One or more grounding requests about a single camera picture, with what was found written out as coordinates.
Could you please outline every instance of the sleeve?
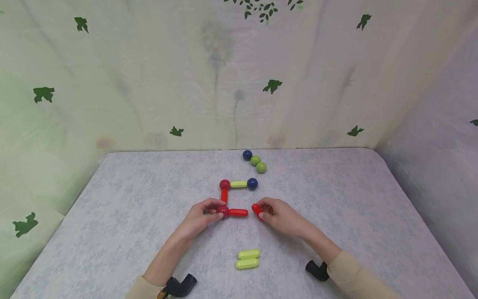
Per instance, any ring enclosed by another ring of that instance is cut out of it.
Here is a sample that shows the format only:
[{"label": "sleeve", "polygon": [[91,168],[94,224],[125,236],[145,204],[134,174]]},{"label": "sleeve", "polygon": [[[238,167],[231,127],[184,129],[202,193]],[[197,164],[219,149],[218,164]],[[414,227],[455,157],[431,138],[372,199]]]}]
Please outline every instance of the sleeve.
[{"label": "sleeve", "polygon": [[397,293],[355,260],[352,254],[344,250],[328,265],[327,273],[349,298],[400,298]]},{"label": "sleeve", "polygon": [[143,276],[138,276],[126,293],[126,299],[157,299],[163,288],[150,284]]}]

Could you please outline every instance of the black bracket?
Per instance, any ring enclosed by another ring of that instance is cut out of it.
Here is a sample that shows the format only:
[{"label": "black bracket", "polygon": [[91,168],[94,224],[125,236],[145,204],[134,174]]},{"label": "black bracket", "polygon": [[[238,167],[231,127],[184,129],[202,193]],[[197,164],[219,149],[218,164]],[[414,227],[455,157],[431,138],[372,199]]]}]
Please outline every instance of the black bracket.
[{"label": "black bracket", "polygon": [[186,297],[189,295],[189,293],[191,293],[196,283],[196,278],[191,274],[188,274],[181,283],[176,278],[171,277],[163,290],[165,293],[164,298],[167,298],[169,295],[177,298]]},{"label": "black bracket", "polygon": [[305,270],[312,274],[312,276],[317,278],[319,281],[324,282],[329,278],[327,273],[327,264],[325,262],[322,262],[319,267],[314,261],[311,260],[307,263],[307,266],[305,266]]}]

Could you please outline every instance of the red magnetic stick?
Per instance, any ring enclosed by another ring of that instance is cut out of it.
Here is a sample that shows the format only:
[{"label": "red magnetic stick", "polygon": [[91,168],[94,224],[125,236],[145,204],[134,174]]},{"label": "red magnetic stick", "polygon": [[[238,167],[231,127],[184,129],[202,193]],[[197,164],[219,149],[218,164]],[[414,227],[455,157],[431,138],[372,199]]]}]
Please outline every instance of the red magnetic stick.
[{"label": "red magnetic stick", "polygon": [[225,203],[228,202],[228,190],[227,189],[222,189],[221,190],[221,200]]},{"label": "red magnetic stick", "polygon": [[264,221],[262,220],[260,217],[259,217],[259,213],[262,213],[264,212],[261,207],[257,204],[257,203],[254,203],[252,206],[252,211],[254,212],[254,214],[256,214],[257,218],[259,218],[260,221]]},{"label": "red magnetic stick", "polygon": [[249,215],[249,211],[245,209],[230,209],[229,216],[231,217],[247,217]]}]

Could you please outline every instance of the green ball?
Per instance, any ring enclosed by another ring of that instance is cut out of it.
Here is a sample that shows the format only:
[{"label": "green ball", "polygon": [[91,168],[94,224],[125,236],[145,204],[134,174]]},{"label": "green ball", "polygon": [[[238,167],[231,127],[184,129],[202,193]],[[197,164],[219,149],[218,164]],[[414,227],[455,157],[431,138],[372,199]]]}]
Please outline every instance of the green ball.
[{"label": "green ball", "polygon": [[259,173],[264,173],[267,170],[267,165],[264,162],[260,162],[257,164],[256,170]]},{"label": "green ball", "polygon": [[258,155],[254,155],[250,159],[250,163],[252,164],[252,166],[256,166],[257,163],[259,163],[260,161],[261,161],[261,157],[259,157]]}]

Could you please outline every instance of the red ball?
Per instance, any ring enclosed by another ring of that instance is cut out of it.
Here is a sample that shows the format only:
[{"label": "red ball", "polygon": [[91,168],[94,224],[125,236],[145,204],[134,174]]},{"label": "red ball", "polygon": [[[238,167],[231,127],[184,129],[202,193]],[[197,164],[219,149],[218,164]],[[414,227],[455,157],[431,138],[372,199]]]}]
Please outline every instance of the red ball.
[{"label": "red ball", "polygon": [[231,188],[231,182],[224,179],[219,183],[219,188],[229,190]]},{"label": "red ball", "polygon": [[227,206],[220,206],[217,209],[217,212],[224,214],[224,217],[222,217],[222,219],[225,219],[225,218],[229,217],[229,208]]}]

